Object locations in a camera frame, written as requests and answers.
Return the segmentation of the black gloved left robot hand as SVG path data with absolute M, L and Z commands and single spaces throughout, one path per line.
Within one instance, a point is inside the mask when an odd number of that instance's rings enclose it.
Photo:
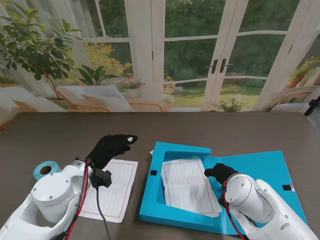
M 130 145 L 138 140 L 136 135 L 105 135 L 85 158 L 90 166 L 102 170 L 112 158 L 122 155 L 131 149 Z

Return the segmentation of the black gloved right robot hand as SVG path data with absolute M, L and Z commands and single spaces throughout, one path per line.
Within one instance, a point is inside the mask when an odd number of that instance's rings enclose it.
M 204 171 L 206 177 L 213 177 L 221 185 L 229 179 L 230 176 L 237 174 L 238 171 L 233 168 L 224 165 L 223 163 L 217 163 L 213 168 L 207 168 Z

